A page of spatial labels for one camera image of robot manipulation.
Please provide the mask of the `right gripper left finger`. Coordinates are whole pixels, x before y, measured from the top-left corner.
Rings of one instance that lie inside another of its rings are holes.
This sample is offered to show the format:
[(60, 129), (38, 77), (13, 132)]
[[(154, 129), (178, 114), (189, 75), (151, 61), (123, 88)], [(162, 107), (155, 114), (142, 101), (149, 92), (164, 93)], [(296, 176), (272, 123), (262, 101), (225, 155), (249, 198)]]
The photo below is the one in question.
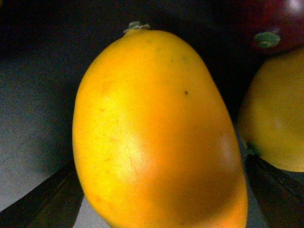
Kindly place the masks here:
[(2, 228), (72, 228), (84, 193), (74, 162), (0, 212)]

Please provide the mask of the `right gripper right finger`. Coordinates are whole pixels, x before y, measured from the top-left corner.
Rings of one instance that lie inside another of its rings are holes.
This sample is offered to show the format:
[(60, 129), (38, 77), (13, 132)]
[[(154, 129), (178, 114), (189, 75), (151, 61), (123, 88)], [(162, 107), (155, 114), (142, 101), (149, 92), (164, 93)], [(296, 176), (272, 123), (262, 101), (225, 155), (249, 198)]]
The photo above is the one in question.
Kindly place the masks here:
[(250, 188), (269, 228), (304, 226), (304, 185), (258, 156), (248, 155)]

